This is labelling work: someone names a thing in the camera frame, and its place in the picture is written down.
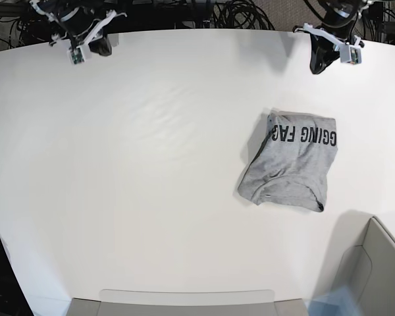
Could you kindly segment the beige bin bottom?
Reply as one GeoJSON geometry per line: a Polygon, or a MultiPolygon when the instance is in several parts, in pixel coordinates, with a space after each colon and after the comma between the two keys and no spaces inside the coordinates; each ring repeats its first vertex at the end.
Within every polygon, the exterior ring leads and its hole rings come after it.
{"type": "Polygon", "coordinates": [[[301,299],[275,301],[272,290],[141,292],[104,289],[98,300],[72,299],[67,315],[307,315],[301,299]]]}

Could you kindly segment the beige bin right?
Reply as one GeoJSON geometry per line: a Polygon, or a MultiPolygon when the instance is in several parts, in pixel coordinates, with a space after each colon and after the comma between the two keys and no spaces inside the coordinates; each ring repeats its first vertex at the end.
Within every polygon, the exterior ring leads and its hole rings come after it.
{"type": "Polygon", "coordinates": [[[395,238],[377,217],[362,243],[342,256],[331,291],[341,286],[355,300],[353,315],[395,315],[395,238]]]}

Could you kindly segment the blue cloth in bin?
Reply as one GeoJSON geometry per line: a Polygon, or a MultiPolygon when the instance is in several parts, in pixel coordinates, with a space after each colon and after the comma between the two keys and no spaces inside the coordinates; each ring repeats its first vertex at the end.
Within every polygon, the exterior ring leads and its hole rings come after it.
{"type": "Polygon", "coordinates": [[[339,316],[357,313],[356,302],[347,286],[341,286],[307,302],[308,315],[339,316]]]}

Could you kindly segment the grey T-shirt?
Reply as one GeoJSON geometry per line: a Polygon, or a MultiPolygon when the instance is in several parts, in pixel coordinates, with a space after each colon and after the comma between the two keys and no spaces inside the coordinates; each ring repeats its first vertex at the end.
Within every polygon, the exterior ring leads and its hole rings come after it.
{"type": "Polygon", "coordinates": [[[337,151],[335,119],[272,111],[267,134],[238,193],[256,205],[271,202],[321,213],[327,201],[327,174],[337,151]]]}

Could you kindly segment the beige bin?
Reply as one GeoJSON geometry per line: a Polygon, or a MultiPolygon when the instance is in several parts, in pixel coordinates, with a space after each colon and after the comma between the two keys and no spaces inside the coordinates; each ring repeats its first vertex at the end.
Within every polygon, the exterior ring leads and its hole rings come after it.
{"type": "Polygon", "coordinates": [[[355,300],[353,315],[395,315],[395,238],[377,217],[362,243],[342,256],[331,291],[341,286],[355,300]]]}
{"type": "Polygon", "coordinates": [[[141,292],[104,289],[98,300],[72,299],[67,315],[307,315],[301,299],[275,301],[272,290],[141,292]]]}

